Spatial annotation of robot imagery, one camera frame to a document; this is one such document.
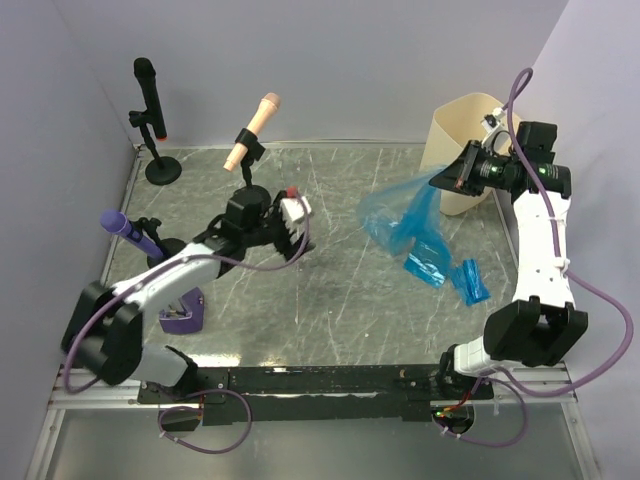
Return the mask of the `blue plastic trash bag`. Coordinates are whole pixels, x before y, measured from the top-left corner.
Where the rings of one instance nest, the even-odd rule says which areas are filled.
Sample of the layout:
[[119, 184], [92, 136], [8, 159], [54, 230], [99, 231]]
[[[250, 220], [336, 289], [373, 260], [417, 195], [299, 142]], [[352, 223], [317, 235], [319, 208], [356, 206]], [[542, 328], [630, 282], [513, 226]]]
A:
[[441, 191], [430, 184], [440, 167], [366, 195], [356, 207], [365, 232], [386, 254], [427, 285], [447, 280], [452, 254], [440, 228]]

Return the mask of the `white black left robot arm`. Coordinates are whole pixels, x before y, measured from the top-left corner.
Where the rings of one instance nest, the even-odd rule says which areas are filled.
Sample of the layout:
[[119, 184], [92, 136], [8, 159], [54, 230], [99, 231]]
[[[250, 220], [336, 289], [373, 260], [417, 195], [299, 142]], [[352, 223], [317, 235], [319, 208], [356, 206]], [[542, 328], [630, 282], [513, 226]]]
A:
[[82, 392], [70, 383], [71, 369], [79, 365], [110, 386], [139, 380], [160, 386], [176, 402], [192, 398], [204, 387], [198, 365], [172, 346], [146, 344], [146, 320], [233, 267], [247, 268], [244, 258], [253, 247], [271, 245], [287, 265], [293, 264], [310, 250], [310, 233], [296, 237], [289, 227], [308, 226], [311, 214], [307, 198], [294, 187], [275, 197], [262, 187], [244, 187], [228, 200], [224, 213], [169, 259], [111, 286], [88, 285], [61, 341], [65, 390]]

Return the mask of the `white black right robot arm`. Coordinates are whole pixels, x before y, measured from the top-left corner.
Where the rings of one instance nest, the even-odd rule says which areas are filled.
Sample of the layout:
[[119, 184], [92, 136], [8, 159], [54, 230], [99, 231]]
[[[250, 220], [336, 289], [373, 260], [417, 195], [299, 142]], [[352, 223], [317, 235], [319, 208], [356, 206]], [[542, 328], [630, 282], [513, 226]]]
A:
[[510, 194], [518, 227], [518, 275], [512, 301], [492, 313], [481, 337], [452, 346], [436, 375], [441, 394], [458, 398], [471, 377], [497, 367], [554, 366], [588, 326], [587, 313], [574, 304], [566, 255], [566, 218], [571, 173], [554, 162], [554, 124], [524, 121], [516, 131], [518, 149], [495, 153], [476, 140], [429, 183], [440, 190], [478, 196], [492, 188]]

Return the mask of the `cream plastic trash bin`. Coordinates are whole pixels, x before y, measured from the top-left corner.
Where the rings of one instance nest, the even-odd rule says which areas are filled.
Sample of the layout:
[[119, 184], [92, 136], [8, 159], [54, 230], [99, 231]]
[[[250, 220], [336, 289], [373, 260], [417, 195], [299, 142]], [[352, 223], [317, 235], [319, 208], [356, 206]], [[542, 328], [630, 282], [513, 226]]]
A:
[[[487, 130], [482, 125], [486, 115], [501, 110], [504, 101], [486, 93], [471, 93], [437, 108], [432, 117], [419, 171], [433, 171], [449, 166], [462, 153], [469, 140], [482, 141]], [[510, 144], [509, 134], [498, 136], [494, 146], [500, 154], [506, 154]], [[492, 188], [485, 188], [480, 196], [464, 196], [440, 190], [440, 212], [458, 216], [484, 201]]]

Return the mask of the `peach pink microphone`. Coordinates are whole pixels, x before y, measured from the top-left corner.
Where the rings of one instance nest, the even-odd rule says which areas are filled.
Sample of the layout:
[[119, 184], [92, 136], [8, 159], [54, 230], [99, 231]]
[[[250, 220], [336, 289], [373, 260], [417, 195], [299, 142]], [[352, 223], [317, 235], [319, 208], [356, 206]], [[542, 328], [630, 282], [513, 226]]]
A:
[[240, 164], [249, 149], [257, 142], [258, 135], [267, 121], [279, 109], [280, 104], [280, 97], [273, 92], [261, 99], [255, 114], [235, 140], [235, 145], [223, 165], [225, 170], [232, 171]]

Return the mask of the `purple wedge holder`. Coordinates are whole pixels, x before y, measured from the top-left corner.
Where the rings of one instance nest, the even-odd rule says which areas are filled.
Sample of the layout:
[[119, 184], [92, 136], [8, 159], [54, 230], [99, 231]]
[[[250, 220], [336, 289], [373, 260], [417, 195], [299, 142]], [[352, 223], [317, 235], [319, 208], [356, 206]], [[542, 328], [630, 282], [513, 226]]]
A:
[[161, 310], [158, 318], [165, 333], [188, 335], [203, 329], [204, 313], [204, 294], [199, 288], [194, 288]]

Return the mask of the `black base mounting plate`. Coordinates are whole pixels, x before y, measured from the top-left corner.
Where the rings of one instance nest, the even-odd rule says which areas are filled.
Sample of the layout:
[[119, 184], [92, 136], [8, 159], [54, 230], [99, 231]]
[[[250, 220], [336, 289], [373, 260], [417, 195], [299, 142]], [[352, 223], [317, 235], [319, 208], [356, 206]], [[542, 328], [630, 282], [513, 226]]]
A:
[[204, 409], [206, 426], [230, 425], [246, 419], [241, 401], [221, 392], [227, 389], [247, 401], [252, 420], [355, 420], [400, 418], [429, 422], [432, 409], [457, 402], [470, 390], [473, 400], [491, 400], [493, 388], [474, 385], [472, 377], [442, 376], [436, 364], [204, 367], [202, 386], [213, 394], [184, 399]]

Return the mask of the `purple microphone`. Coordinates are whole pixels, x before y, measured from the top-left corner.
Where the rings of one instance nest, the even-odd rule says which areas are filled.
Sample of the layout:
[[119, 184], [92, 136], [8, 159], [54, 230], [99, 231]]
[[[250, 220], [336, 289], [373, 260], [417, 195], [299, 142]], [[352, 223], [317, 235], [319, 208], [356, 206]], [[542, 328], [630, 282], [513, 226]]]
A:
[[117, 210], [105, 210], [100, 216], [100, 224], [111, 235], [119, 236], [128, 241], [153, 260], [163, 260], [164, 254], [156, 243], [148, 238], [141, 227], [123, 213]]

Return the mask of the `aluminium rail frame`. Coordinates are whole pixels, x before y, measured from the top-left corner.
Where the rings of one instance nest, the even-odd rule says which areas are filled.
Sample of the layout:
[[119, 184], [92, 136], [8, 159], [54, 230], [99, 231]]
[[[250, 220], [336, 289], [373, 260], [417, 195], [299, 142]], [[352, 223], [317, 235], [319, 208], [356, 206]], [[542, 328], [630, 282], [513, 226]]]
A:
[[[510, 373], [516, 380], [525, 387], [538, 392], [550, 392], [567, 386], [571, 379], [566, 365], [559, 367], [537, 367], [537, 368], [514, 368]], [[503, 373], [494, 373], [492, 379], [498, 379], [507, 383], [512, 383]], [[90, 375], [81, 369], [72, 369], [70, 380], [76, 383], [85, 383], [90, 380]], [[515, 397], [506, 387], [497, 385], [494, 387], [495, 400], [499, 403], [515, 401]], [[49, 410], [109, 410], [109, 409], [150, 409], [157, 406], [168, 405], [167, 401], [152, 401], [151, 403], [141, 403], [138, 400], [141, 390], [141, 382], [136, 380], [126, 380], [122, 384], [111, 387], [102, 381], [98, 381], [87, 390], [69, 394], [63, 385], [62, 368], [57, 376], [52, 392], [50, 394], [47, 408]], [[522, 392], [524, 399], [533, 398], [531, 402], [576, 402], [575, 393], [566, 393], [560, 396], [544, 397], [537, 399]]]

